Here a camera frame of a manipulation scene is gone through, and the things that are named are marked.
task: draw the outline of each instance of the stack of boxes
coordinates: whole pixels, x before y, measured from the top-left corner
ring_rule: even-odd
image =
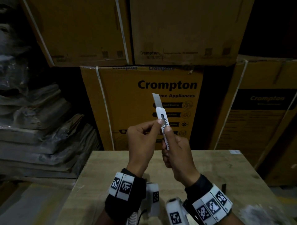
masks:
[[[211,104],[207,96],[199,97],[202,88],[212,88],[203,87],[204,72],[232,66],[227,93],[218,96],[223,101],[210,120],[212,132],[194,138],[205,142],[204,149],[239,149],[257,167],[296,114],[297,64],[238,56],[252,8],[257,10],[253,4],[22,1],[48,64],[81,67],[105,150],[128,150],[128,127],[156,119],[152,93],[160,94],[174,132],[193,138],[194,119],[204,120],[196,111],[208,110],[197,108],[198,101]]]

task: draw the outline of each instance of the cardboard box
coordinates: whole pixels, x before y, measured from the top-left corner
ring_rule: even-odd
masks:
[[[21,3],[49,66],[132,64],[125,0]]]
[[[239,53],[297,58],[295,1],[255,1]]]
[[[113,150],[109,122],[96,69],[81,68],[105,150]],[[128,127],[157,119],[152,93],[159,94],[173,131],[190,138],[203,73],[173,67],[101,67],[98,69],[115,150],[128,150]],[[160,135],[156,150],[161,150]]]
[[[240,56],[209,149],[239,149],[256,168],[297,112],[297,61]]]
[[[297,185],[297,116],[257,172],[269,186]]]
[[[253,3],[130,0],[135,64],[236,63]]]

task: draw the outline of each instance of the plywood surface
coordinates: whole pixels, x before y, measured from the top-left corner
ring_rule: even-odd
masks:
[[[235,214],[238,215],[239,210],[246,205],[255,204],[283,209],[242,154],[231,154],[228,150],[192,151],[192,154],[200,173],[218,187],[227,184],[226,195],[234,204]],[[115,173],[126,167],[128,160],[128,151],[93,151],[56,225],[93,224],[104,207],[107,190]],[[152,224],[169,224],[165,203],[174,197],[185,200],[187,195],[183,185],[175,181],[172,170],[165,167],[161,151],[155,151],[144,177],[158,183],[160,189],[161,212],[157,221]]]

